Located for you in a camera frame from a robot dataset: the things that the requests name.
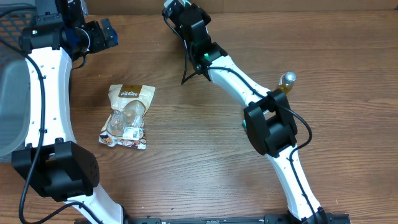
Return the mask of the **brown Pantree snack pouch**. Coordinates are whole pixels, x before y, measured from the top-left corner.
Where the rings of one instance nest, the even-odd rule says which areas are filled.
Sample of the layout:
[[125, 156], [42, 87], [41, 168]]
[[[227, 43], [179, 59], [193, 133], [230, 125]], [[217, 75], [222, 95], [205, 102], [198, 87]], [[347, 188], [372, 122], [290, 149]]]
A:
[[109, 147], [145, 150], [144, 115], [150, 108], [154, 93], [155, 87], [148, 85], [111, 85], [108, 93], [111, 114], [101, 129], [98, 141]]

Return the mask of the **small teal white packet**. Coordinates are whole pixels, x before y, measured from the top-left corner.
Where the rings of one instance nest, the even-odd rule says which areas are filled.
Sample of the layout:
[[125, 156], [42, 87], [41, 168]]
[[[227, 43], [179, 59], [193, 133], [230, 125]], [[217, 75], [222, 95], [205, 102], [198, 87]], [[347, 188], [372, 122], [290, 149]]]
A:
[[246, 120], [245, 120], [245, 119], [244, 119], [243, 122], [242, 122], [242, 126], [243, 126], [243, 128], [244, 128], [245, 130], [247, 130]]

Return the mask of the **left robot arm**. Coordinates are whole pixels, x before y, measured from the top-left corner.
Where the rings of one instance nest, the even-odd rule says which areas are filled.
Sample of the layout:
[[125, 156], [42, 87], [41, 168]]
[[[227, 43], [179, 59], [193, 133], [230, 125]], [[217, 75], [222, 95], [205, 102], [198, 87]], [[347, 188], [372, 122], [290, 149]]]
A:
[[25, 187], [77, 209], [90, 223], [128, 223], [125, 209], [100, 185], [96, 157], [76, 143], [69, 83], [74, 60], [116, 46], [108, 19], [48, 21], [37, 16], [22, 31], [30, 71], [30, 118], [25, 148], [12, 153]]

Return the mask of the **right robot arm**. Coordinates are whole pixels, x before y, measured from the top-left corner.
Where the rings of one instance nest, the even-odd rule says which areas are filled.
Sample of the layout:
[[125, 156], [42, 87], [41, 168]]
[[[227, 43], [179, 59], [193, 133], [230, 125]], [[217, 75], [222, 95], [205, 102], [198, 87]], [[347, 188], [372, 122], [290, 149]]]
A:
[[211, 18], [202, 8], [188, 1], [168, 1], [164, 6], [195, 73], [222, 87], [242, 106], [246, 134], [253, 148], [274, 167], [287, 199], [290, 222], [327, 223], [300, 164], [298, 114], [290, 109], [286, 94], [258, 85], [211, 41], [207, 30]]

